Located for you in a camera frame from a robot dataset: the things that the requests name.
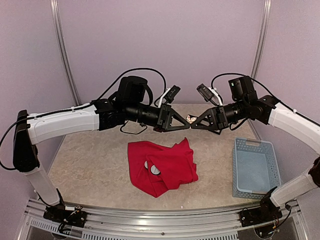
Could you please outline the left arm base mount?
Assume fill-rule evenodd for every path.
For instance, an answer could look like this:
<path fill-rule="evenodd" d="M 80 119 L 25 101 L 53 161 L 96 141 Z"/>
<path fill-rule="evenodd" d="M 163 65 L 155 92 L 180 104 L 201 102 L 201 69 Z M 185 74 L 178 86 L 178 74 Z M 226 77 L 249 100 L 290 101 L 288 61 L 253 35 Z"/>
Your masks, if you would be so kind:
<path fill-rule="evenodd" d="M 81 206 L 69 207 L 63 203 L 47 206 L 43 214 L 43 217 L 47 220 L 79 228 L 85 226 L 87 216 L 88 213 Z"/>

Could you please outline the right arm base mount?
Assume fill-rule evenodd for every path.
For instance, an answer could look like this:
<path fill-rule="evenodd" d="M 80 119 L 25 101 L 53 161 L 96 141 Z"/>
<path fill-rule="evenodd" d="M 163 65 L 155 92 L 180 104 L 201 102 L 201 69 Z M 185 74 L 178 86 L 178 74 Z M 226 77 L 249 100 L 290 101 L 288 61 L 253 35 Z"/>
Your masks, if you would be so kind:
<path fill-rule="evenodd" d="M 242 227 L 259 225 L 270 221 L 279 220 L 282 217 L 283 214 L 280 209 L 276 209 L 271 213 L 263 213 L 260 207 L 256 207 L 251 209 L 244 208 L 239 212 L 239 218 Z"/>

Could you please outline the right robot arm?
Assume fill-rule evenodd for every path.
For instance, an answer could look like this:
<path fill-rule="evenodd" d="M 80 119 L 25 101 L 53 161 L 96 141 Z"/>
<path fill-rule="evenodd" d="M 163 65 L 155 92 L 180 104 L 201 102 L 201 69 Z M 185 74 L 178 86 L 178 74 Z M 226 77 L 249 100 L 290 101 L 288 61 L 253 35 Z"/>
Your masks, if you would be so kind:
<path fill-rule="evenodd" d="M 237 100 L 228 105 L 207 109 L 191 124 L 191 128 L 219 132 L 240 120 L 257 120 L 267 126 L 288 134 L 320 154 L 320 127 L 314 121 L 290 109 L 276 97 L 266 95 L 260 99 Z M 300 175 L 282 186 L 270 190 L 256 210 L 256 218 L 266 222 L 276 209 L 285 203 L 302 196 L 320 186 L 320 159 L 311 164 Z"/>

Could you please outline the red t-shirt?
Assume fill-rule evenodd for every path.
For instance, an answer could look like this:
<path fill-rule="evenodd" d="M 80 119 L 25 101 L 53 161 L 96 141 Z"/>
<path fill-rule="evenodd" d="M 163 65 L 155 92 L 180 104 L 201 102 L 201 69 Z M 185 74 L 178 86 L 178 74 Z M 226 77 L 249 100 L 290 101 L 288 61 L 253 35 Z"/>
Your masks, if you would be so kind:
<path fill-rule="evenodd" d="M 199 180 L 187 138 L 172 147 L 150 141 L 130 142 L 127 157 L 131 183 L 154 198 Z"/>

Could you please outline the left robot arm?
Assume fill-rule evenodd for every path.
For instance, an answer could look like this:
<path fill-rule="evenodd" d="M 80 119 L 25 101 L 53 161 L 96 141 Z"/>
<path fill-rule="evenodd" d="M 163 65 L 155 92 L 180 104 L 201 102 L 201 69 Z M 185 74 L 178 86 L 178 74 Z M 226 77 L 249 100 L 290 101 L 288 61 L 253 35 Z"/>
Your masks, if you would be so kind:
<path fill-rule="evenodd" d="M 57 221 L 66 222 L 70 218 L 70 211 L 63 206 L 59 191 L 40 164 L 37 144 L 73 133 L 112 129 L 123 125 L 125 121 L 153 127 L 156 132 L 190 128 L 187 120 L 168 104 L 153 107 L 136 102 L 101 99 L 53 114 L 28 114 L 26 110 L 18 113 L 13 138 L 13 166 L 28 178 L 39 197 L 51 207 L 49 212 Z"/>

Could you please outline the silver white brooch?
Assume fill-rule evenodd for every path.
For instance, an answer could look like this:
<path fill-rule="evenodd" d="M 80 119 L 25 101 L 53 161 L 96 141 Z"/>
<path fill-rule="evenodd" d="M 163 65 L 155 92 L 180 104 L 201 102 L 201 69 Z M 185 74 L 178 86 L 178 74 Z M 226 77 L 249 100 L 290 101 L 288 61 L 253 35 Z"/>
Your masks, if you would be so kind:
<path fill-rule="evenodd" d="M 187 117 L 186 117 L 186 121 L 189 123 L 189 124 L 192 124 L 192 123 L 194 123 L 196 120 L 197 120 L 197 116 L 192 116 L 192 115 L 188 115 Z"/>

